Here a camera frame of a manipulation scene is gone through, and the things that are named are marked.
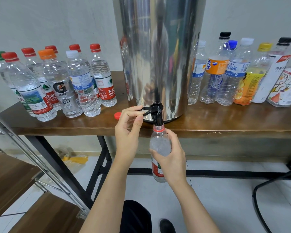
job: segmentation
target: wooden shelf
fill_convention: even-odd
[[[114,136],[117,120],[114,113],[128,108],[128,100],[122,71],[112,71],[117,104],[113,107],[101,106],[97,117],[67,118],[62,111],[48,122],[40,122],[29,116],[21,103],[16,103],[0,115],[18,135],[106,135]],[[188,105],[186,113],[167,123],[182,138],[208,137],[269,137],[291,138],[291,107],[277,108],[269,103],[251,105],[222,106],[218,103],[206,105],[197,102]],[[150,137],[153,126],[144,122],[141,137]]]
[[[44,193],[9,233],[78,233],[84,223],[80,209],[50,192]]]
[[[34,183],[41,170],[0,153],[0,216]]]

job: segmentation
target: floor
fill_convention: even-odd
[[[75,173],[85,188],[98,157],[89,157],[83,168]],[[131,167],[150,168],[151,160],[136,158]],[[251,163],[226,161],[188,160],[188,169],[286,172],[283,163]],[[265,233],[252,204],[251,192],[262,180],[187,178],[222,233]],[[70,201],[63,193],[48,188],[50,192]],[[8,232],[42,191],[32,186],[0,217],[0,233]],[[136,200],[151,213],[153,233],[159,233],[159,220],[169,219],[176,232],[186,232],[177,198],[167,183],[160,184],[152,176],[127,177],[126,200]],[[257,193],[258,205],[273,233],[291,233],[291,181],[277,181],[262,187]]]

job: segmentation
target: black cable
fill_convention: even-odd
[[[270,180],[268,180],[268,181],[266,181],[266,182],[263,182],[263,183],[257,185],[257,186],[253,189],[253,192],[252,192],[252,198],[253,198],[254,209],[255,209],[255,211],[256,211],[256,213],[257,213],[257,215],[258,215],[258,217],[259,217],[259,220],[260,220],[260,222],[262,223],[264,229],[265,229],[268,233],[272,233],[272,232],[271,232],[271,230],[268,228],[268,226],[267,226],[266,222],[264,221],[264,219],[263,219],[263,217],[262,217],[262,214],[261,214],[261,212],[260,212],[260,210],[259,210],[258,202],[257,202],[257,190],[258,190],[260,187],[262,187],[262,186],[265,186],[265,185],[270,184],[270,183],[272,183],[272,182],[274,182],[274,181],[276,181],[276,180],[279,180],[279,179],[285,178],[285,177],[290,176],[290,175],[291,175],[291,171],[286,172],[284,175],[282,175],[282,176],[280,176],[280,177],[276,177],[276,178],[270,179]]]

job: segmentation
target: black pants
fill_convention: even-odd
[[[140,203],[125,200],[120,233],[151,233],[151,214]]]

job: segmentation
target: person's right hand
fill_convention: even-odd
[[[155,160],[160,164],[163,174],[171,188],[186,183],[186,158],[177,135],[169,129],[165,129],[169,139],[171,139],[171,153],[164,157],[155,150],[150,152]]]

